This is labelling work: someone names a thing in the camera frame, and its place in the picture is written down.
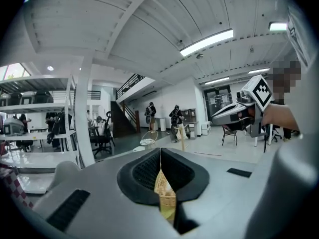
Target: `black office chair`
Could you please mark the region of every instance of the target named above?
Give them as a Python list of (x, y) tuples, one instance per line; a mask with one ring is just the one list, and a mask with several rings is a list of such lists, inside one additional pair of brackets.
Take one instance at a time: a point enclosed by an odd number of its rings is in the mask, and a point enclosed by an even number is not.
[[(280, 139), (282, 139), (283, 137), (279, 134), (279, 132), (277, 131), (277, 129), (280, 128), (280, 126), (278, 125), (273, 125), (273, 132), (272, 132), (272, 140), (275, 140), (275, 142), (278, 142), (277, 137), (279, 137)], [(266, 132), (267, 132), (267, 139), (269, 139), (269, 134), (270, 134), (270, 125), (266, 125)]]
[(98, 127), (91, 127), (89, 128), (89, 134), (90, 134), (90, 142), (94, 143), (95, 146), (99, 146), (98, 148), (93, 149), (92, 151), (94, 153), (94, 157), (100, 152), (100, 151), (106, 151), (109, 154), (112, 154), (112, 146), (111, 146), (111, 141), (114, 144), (110, 127), (109, 127), (109, 119), (111, 117), (111, 112), (107, 112), (106, 116), (108, 117), (107, 121), (105, 122), (104, 126), (104, 131), (103, 135), (99, 134)]

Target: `white wall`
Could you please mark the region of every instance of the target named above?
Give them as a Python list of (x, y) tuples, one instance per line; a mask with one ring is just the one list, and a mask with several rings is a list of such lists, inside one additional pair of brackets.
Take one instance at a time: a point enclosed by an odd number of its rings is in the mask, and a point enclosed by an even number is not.
[(229, 85), (230, 86), (230, 93), (231, 93), (231, 97), (232, 97), (233, 102), (236, 102), (237, 91), (240, 91), (242, 89), (242, 87), (244, 87), (247, 82), (248, 81), (244, 81), (244, 82), (238, 82), (238, 83), (234, 83), (234, 84)]
[(202, 91), (199, 87), (196, 87), (193, 78), (188, 78), (177, 85), (167, 86), (157, 90), (157, 93), (149, 95), (145, 98), (140, 98), (137, 101), (131, 102), (129, 107), (140, 114), (140, 125), (148, 126), (145, 120), (145, 109), (150, 102), (154, 103), (156, 108), (156, 118), (165, 118), (166, 128), (170, 128), (170, 112), (174, 109), (175, 105), (179, 105), (180, 110), (196, 109), (197, 120), (205, 121), (204, 103), (202, 101)]
[(109, 93), (110, 101), (115, 101), (115, 95), (112, 87), (106, 87), (101, 85), (92, 85), (92, 91), (102, 91), (102, 89)]
[(31, 119), (32, 121), (28, 123), (28, 129), (34, 128), (43, 128), (47, 127), (47, 124), (45, 123), (45, 116), (46, 113), (34, 113), (34, 114), (26, 114), (26, 117), (28, 119)]

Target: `metal chair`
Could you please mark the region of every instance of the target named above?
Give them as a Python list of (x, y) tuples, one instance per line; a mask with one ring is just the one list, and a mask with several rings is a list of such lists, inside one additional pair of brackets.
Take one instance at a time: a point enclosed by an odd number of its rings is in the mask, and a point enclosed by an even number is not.
[(225, 136), (229, 136), (229, 135), (234, 136), (234, 140), (235, 140), (236, 146), (237, 146), (237, 131), (236, 130), (234, 130), (234, 131), (228, 130), (227, 128), (224, 128), (223, 126), (222, 126), (222, 128), (224, 130), (224, 135), (223, 135), (223, 139), (222, 139), (222, 141), (223, 141), (222, 146), (224, 145)]

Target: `grey floor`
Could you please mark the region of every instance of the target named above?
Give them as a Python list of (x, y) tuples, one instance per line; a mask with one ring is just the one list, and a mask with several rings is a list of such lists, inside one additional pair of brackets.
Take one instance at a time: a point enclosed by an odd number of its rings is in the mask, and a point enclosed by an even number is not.
[[(283, 137), (283, 130), (280, 128), (279, 135)], [(255, 139), (249, 135), (245, 135), (244, 132), (237, 132), (237, 146), (233, 136), (225, 137), (224, 145), (222, 146), (223, 129), (222, 127), (212, 127), (209, 135), (202, 135), (196, 140), (185, 141), (185, 151), (193, 153), (195, 155), (203, 155), (211, 158), (232, 160), (240, 162), (258, 163), (262, 155), (275, 152), (282, 144), (285, 144), (283, 140), (278, 138), (278, 142), (274, 140), (271, 145), (266, 145), (267, 151), (264, 153), (264, 137), (259, 137), (257, 146), (255, 147)], [(290, 141), (297, 138), (292, 135)], [(181, 150), (181, 143), (166, 143), (162, 146), (166, 148), (175, 148)]]
[[(141, 133), (136, 133), (136, 134), (127, 135), (124, 137), (115, 138), (114, 139), (115, 148), (113, 151), (113, 155), (118, 155), (124, 152), (132, 151), (134, 148), (140, 146), (140, 141), (147, 132), (148, 132), (148, 129), (142, 127)], [(161, 132), (160, 130), (158, 130), (158, 134), (159, 134), (158, 140), (165, 136), (168, 136), (166, 132)], [(111, 156), (110, 153), (103, 151), (103, 152), (99, 152), (96, 155), (95, 159), (99, 161), (101, 159), (104, 159), (110, 156)]]

